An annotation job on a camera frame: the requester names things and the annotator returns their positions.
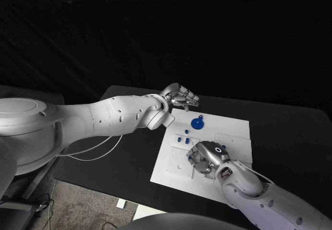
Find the white cable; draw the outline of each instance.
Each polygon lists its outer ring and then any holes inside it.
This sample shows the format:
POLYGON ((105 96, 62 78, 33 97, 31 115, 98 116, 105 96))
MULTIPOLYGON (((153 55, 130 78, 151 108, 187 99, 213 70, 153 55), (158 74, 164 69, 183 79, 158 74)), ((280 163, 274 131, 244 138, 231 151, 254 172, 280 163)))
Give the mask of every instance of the white cable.
POLYGON ((76 160, 79 160, 79 161, 94 161, 94 160, 96 160, 96 159, 101 158, 101 157, 98 157, 98 158, 91 159, 91 160, 83 160, 83 159, 78 159, 78 158, 75 158, 75 157, 72 157, 72 156, 69 156, 69 157, 73 158, 73 159, 76 159, 76 160))
POLYGON ((261 174, 258 174, 239 160, 236 160, 242 165, 244 165, 244 167, 249 170, 249 171, 252 171, 257 175, 260 175, 271 184, 274 184, 273 183, 273 181, 267 178, 267 177, 264 177, 261 174))
MULTIPOLYGON (((52 203, 53 189, 52 189, 52 193, 50 193, 50 201, 49 201, 49 203, 52 203)), ((50 230, 50 204, 49 204, 49 230, 50 230)))
POLYGON ((111 136, 96 145, 94 146, 92 148, 89 148, 88 150, 83 150, 81 152, 75 152, 75 153, 69 153, 69 154, 63 154, 63 155, 56 155, 56 157, 62 157, 62 156, 70 156, 70 155, 75 155, 75 154, 79 154, 79 153, 83 153, 83 152, 88 152, 89 150, 92 150, 94 148, 96 148, 101 144, 104 144, 108 140, 109 140, 111 136))

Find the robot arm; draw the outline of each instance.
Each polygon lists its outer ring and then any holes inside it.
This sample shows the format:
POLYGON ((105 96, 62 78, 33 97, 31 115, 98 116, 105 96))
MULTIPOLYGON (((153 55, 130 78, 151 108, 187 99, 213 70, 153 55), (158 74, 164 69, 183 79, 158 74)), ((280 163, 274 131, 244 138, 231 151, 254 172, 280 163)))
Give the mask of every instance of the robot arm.
POLYGON ((177 83, 160 94, 115 96, 92 104, 52 105, 0 99, 0 198, 14 175, 40 168, 79 139, 120 136, 174 120, 169 105, 197 106, 197 96, 177 83))
POLYGON ((197 143, 187 159, 199 173, 206 174, 215 169, 228 206, 244 213, 260 229, 332 229, 330 219, 314 207, 273 182, 261 182, 248 167, 239 161, 231 161, 218 143, 197 143))

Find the blue object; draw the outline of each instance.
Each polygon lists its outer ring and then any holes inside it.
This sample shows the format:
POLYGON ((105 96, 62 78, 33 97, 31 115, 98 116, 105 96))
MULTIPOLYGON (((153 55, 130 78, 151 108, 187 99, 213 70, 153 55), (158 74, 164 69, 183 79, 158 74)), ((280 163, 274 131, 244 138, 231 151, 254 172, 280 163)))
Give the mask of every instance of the blue object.
POLYGON ((202 129, 202 127, 203 127, 203 121, 202 121, 202 115, 199 115, 199 117, 192 120, 192 128, 202 129))

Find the table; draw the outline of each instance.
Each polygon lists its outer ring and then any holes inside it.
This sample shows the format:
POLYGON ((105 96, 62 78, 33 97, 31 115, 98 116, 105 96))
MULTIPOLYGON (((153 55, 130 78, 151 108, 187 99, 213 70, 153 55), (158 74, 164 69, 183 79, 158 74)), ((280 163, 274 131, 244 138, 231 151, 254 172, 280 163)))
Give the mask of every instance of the table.
MULTIPOLYGON (((120 95, 146 95, 160 91, 111 86, 101 100, 120 95)), ((202 112, 249 121, 252 168, 304 199, 332 218, 332 123, 316 109, 199 96, 202 112)), ((53 177, 70 184, 143 204, 164 212, 212 217, 247 229, 257 229, 241 212, 225 204, 150 182, 166 128, 137 129, 114 151, 95 161, 63 157, 53 177)), ((75 142, 69 151, 96 145, 105 137, 75 142)), ((81 159, 101 156, 114 146, 109 139, 81 159)))

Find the black curtain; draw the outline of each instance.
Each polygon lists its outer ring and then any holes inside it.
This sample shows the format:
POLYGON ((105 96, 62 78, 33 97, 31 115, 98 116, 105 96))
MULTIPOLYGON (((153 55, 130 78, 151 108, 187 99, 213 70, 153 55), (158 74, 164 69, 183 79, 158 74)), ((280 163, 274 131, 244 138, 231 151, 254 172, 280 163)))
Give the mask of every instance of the black curtain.
POLYGON ((107 87, 322 109, 332 115, 329 6, 267 1, 8 1, 0 4, 0 84, 91 103, 107 87))

